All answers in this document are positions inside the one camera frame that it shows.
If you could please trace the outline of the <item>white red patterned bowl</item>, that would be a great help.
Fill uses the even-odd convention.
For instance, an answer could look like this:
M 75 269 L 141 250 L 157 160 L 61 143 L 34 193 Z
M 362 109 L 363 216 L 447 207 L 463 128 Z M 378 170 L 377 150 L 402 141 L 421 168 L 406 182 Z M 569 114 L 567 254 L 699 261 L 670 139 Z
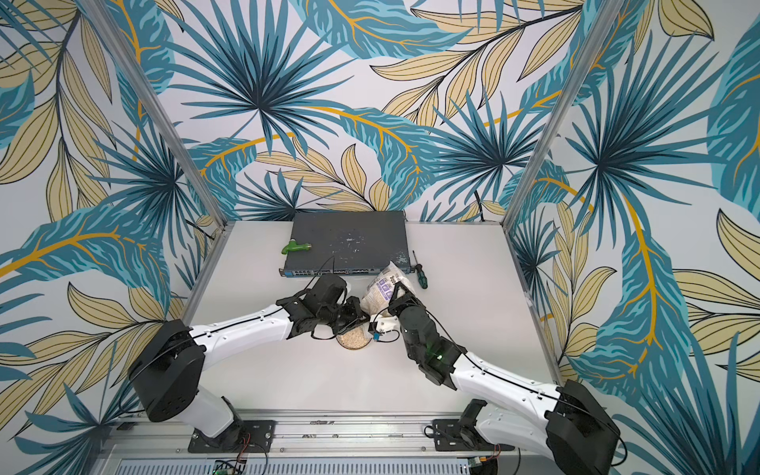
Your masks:
M 370 344 L 372 337 L 364 328 L 355 328 L 336 337 L 338 344 L 345 350 L 362 350 Z

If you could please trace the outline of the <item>oatmeal bag white purple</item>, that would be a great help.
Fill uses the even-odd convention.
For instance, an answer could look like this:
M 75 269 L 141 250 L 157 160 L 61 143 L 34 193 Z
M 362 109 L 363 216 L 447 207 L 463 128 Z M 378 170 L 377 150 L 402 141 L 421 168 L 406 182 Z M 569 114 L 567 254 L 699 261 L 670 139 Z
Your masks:
M 390 262 L 369 284 L 364 296 L 360 299 L 360 307 L 364 312 L 375 315 L 387 308 L 392 298 L 395 285 L 401 282 L 412 290 L 412 282 L 405 273 L 393 262 Z

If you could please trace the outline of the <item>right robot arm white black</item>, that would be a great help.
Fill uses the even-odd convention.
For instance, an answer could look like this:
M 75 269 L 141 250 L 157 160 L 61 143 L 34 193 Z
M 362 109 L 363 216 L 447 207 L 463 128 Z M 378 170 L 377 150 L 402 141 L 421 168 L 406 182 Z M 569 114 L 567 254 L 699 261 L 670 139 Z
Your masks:
M 429 381 L 472 396 L 460 436 L 552 459 L 565 474 L 608 474 L 621 431 L 587 387 L 542 383 L 495 366 L 457 344 L 403 283 L 388 306 L 407 356 Z

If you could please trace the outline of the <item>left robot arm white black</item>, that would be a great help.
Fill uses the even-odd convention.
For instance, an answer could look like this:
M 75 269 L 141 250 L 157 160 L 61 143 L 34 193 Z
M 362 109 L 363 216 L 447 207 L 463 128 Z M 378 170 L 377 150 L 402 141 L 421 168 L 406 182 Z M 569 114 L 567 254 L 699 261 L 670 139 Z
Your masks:
M 330 328 L 336 338 L 368 323 L 360 299 L 348 290 L 342 277 L 325 274 L 313 286 L 247 316 L 193 327 L 167 324 L 128 370 L 146 416 L 153 423 L 180 421 L 211 447 L 235 447 L 247 436 L 243 420 L 226 398 L 201 387 L 202 373 L 256 346 L 312 336 L 318 326 Z

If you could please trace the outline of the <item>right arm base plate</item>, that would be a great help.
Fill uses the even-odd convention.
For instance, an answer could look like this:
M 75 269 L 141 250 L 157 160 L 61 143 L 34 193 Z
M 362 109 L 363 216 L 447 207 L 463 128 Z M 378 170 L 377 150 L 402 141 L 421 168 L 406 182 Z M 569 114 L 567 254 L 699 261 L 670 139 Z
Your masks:
M 433 440 L 438 452 L 514 451 L 514 445 L 493 445 L 476 433 L 474 427 L 457 419 L 436 419 L 424 427 L 424 435 Z

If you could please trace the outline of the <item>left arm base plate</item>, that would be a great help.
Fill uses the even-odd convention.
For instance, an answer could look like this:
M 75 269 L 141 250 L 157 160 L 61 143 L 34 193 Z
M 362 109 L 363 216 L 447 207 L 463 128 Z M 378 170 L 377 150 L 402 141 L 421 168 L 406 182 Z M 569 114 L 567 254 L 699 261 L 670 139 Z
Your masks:
M 273 420 L 233 421 L 217 437 L 206 437 L 199 429 L 193 432 L 189 453 L 269 453 L 276 422 Z

